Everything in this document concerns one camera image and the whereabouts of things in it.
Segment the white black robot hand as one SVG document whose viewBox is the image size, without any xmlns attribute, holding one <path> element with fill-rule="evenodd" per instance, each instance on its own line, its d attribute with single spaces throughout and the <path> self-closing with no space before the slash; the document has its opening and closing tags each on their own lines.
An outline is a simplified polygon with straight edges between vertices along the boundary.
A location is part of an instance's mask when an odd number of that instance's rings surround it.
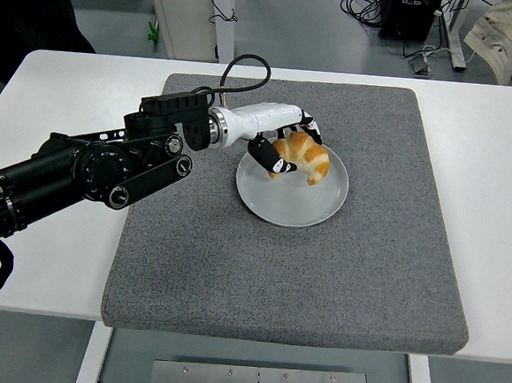
<svg viewBox="0 0 512 383">
<path fill-rule="evenodd" d="M 249 140 L 248 153 L 266 171 L 272 173 L 295 172 L 296 164 L 283 158 L 275 147 L 263 138 L 264 132 L 279 128 L 300 126 L 312 131 L 311 137 L 321 143 L 317 122 L 302 108 L 292 104 L 256 103 L 233 110 L 221 109 L 218 146 L 227 148 L 238 139 Z"/>
</svg>

